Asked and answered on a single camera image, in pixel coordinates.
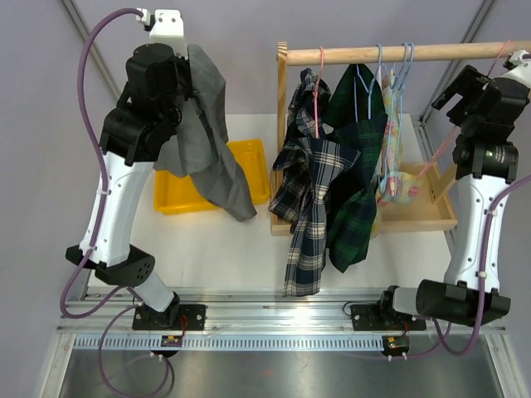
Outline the grey pleated skirt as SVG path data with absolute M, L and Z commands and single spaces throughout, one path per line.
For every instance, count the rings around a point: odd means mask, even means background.
M 188 46 L 188 60 L 194 97 L 188 100 L 176 98 L 183 119 L 176 134 L 162 146 L 153 168 L 166 170 L 176 177 L 196 173 L 197 189 L 206 192 L 214 180 L 209 169 L 219 167 L 220 156 L 231 156 L 227 149 L 226 80 L 199 45 Z M 256 215 L 252 204 L 235 205 L 225 211 L 239 222 L 249 221 Z

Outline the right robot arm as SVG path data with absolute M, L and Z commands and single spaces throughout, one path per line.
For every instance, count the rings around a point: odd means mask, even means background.
M 490 78 L 465 66 L 431 104 L 440 110 L 460 96 L 446 114 L 460 130 L 452 153 L 460 194 L 456 242 L 443 281 L 382 293 L 376 315 L 385 328 L 409 318 L 482 326 L 509 312 L 511 300 L 499 292 L 498 250 L 505 203 L 517 186 L 519 151 L 509 136 L 530 103 L 529 52 L 512 52 L 504 67 Z

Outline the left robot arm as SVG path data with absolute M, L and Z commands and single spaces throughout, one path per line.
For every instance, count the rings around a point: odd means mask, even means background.
M 67 260 L 94 270 L 100 281 L 132 289 L 145 306 L 139 316 L 162 329 L 177 325 L 180 298 L 156 275 L 155 258 L 131 245 L 130 235 L 148 175 L 182 121 L 175 98 L 183 91 L 179 71 L 185 65 L 161 43 L 138 47 L 126 61 L 128 80 L 100 135 L 106 174 L 83 240 L 66 249 Z

